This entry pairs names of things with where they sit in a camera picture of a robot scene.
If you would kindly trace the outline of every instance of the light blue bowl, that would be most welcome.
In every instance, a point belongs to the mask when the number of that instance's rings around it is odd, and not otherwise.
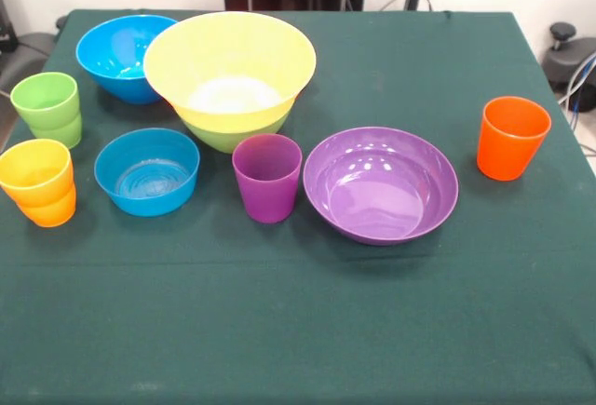
[[[148,104],[160,99],[149,86],[142,61],[149,44],[176,20],[127,16],[89,30],[76,46],[78,63],[95,81],[122,101]]]
[[[95,180],[128,214],[159,216],[193,194],[199,161],[196,144],[183,133],[142,128],[102,149],[95,160]]]

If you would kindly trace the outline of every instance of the plastic cup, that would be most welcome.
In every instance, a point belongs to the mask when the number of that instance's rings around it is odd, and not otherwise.
[[[249,216],[278,223],[294,208],[302,151],[293,140],[262,134],[241,142],[232,154],[238,188]]]
[[[482,114],[479,170],[500,182],[521,177],[550,124],[549,113],[533,101],[515,96],[490,100]]]
[[[81,141],[78,86],[68,74],[29,76],[12,89],[10,100],[36,138],[57,140],[69,149]]]
[[[73,160],[61,142],[29,140],[5,151],[0,155],[0,186],[39,226],[62,225],[75,214]]]

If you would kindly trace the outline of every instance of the bowl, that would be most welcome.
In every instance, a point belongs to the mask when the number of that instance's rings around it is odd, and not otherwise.
[[[193,194],[200,155],[195,143],[168,128],[143,128],[108,143],[95,160],[95,179],[123,211],[152,217],[179,208]]]
[[[176,20],[161,16],[127,16],[89,30],[76,46],[79,64],[103,88],[130,104],[159,100],[143,71],[149,44]]]
[[[208,130],[198,128],[184,121],[183,122],[191,132],[193,132],[201,141],[208,143],[213,149],[226,154],[232,154],[237,146],[247,138],[250,138],[254,135],[260,135],[262,133],[277,133],[278,130],[281,129],[281,126],[283,126],[283,123],[289,114],[290,112],[287,112],[278,121],[270,126],[238,133],[209,132]]]
[[[213,145],[211,133],[261,133],[286,117],[316,63],[308,38],[287,22],[227,11],[168,28],[147,49],[144,70],[155,91],[186,124],[209,132],[199,138]]]
[[[420,237],[452,213],[458,184],[435,146],[395,128],[352,128],[321,142],[305,162],[306,196],[352,239],[393,245]]]

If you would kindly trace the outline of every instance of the green tablecloth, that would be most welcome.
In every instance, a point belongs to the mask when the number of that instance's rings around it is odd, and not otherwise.
[[[338,130],[390,126],[457,171],[439,230],[372,248],[304,194],[285,223],[252,222],[230,156],[202,144],[182,209],[113,206],[93,178],[101,148],[135,128],[183,130],[167,104],[117,101],[76,63],[86,30],[130,12],[73,12],[47,62],[81,93],[74,218],[37,228],[0,196],[0,403],[596,402],[596,182],[511,15],[275,14],[318,53],[281,131],[305,155]],[[509,183],[474,163],[481,109],[503,94],[553,117]],[[11,143],[29,138],[19,123]]]

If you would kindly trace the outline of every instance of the purple cup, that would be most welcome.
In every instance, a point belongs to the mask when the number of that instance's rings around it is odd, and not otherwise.
[[[277,223],[294,208],[302,151],[283,135],[265,133],[241,142],[232,154],[242,202],[251,218]]]

